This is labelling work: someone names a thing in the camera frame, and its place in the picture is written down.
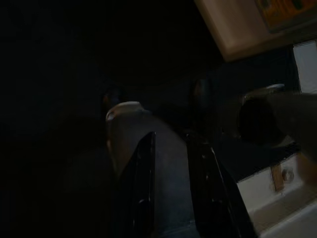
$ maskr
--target dark background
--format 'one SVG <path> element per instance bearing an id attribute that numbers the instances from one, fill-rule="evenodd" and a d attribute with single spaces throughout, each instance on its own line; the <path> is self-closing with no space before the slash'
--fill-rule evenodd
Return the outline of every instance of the dark background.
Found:
<path id="1" fill-rule="evenodd" d="M 0 17 L 2 237 L 107 236 L 101 96 L 110 86 L 182 126 L 193 78 L 212 82 L 217 105 L 276 82 L 299 88 L 291 47 L 224 64 L 191 0 L 5 0 Z M 215 151 L 236 180 L 285 156 L 252 147 L 246 157 L 250 146 L 228 140 Z"/>

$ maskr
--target gray fabric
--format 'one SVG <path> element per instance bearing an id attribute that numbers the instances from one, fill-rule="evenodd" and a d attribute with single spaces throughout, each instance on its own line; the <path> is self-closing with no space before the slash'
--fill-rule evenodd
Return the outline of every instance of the gray fabric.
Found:
<path id="1" fill-rule="evenodd" d="M 156 234 L 173 237 L 193 227 L 196 230 L 186 144 L 165 123 L 147 112 L 114 118 L 110 125 L 110 142 L 117 174 L 121 174 L 140 139 L 151 131 L 156 132 Z"/>

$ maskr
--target label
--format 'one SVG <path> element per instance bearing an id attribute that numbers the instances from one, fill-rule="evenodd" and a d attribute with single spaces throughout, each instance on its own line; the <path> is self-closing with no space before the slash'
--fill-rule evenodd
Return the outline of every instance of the label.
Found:
<path id="1" fill-rule="evenodd" d="M 291 20 L 317 6 L 317 0 L 257 0 L 269 27 Z"/>

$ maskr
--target white panel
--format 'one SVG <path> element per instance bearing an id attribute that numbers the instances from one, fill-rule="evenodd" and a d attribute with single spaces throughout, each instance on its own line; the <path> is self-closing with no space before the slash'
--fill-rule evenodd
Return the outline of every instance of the white panel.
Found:
<path id="1" fill-rule="evenodd" d="M 294 47 L 299 81 L 303 93 L 317 93 L 317 45 L 311 41 Z"/>
<path id="2" fill-rule="evenodd" d="M 303 182 L 298 175 L 296 159 L 297 154 L 281 162 L 282 170 L 286 167 L 293 168 L 294 180 L 291 183 L 286 183 L 285 188 L 280 192 L 275 192 L 270 168 L 262 170 L 238 183 L 242 199 L 249 213 L 273 203 L 302 186 Z"/>
<path id="3" fill-rule="evenodd" d="M 261 234 L 261 238 L 315 238 L 317 203 L 304 208 L 286 221 Z"/>

